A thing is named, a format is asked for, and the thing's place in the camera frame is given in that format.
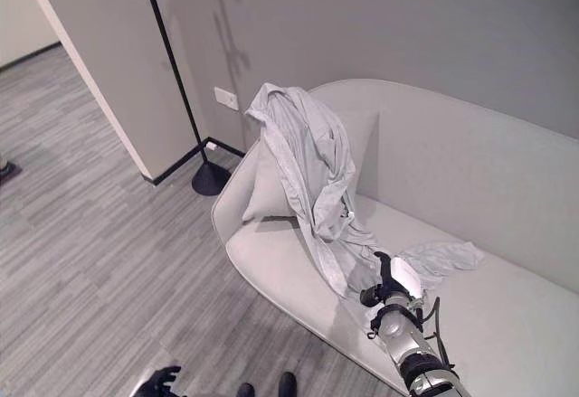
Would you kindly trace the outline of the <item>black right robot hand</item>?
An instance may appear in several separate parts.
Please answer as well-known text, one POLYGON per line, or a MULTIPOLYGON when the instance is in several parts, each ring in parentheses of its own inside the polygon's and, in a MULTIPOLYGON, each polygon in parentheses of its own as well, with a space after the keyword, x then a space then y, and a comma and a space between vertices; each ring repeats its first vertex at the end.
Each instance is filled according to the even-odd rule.
POLYGON ((410 302, 423 298, 422 282, 413 267, 400 257, 391 258, 377 251, 374 255, 380 261, 381 282, 360 292, 359 300, 365 307, 375 307, 394 295, 400 295, 410 302))

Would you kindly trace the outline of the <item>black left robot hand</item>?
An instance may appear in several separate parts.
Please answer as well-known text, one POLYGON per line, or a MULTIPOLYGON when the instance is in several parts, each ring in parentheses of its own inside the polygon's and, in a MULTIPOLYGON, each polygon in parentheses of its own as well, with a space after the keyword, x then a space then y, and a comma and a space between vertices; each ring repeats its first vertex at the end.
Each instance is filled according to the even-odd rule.
POLYGON ((171 390, 169 384, 146 381, 139 385, 132 397, 179 397, 179 395, 171 390))

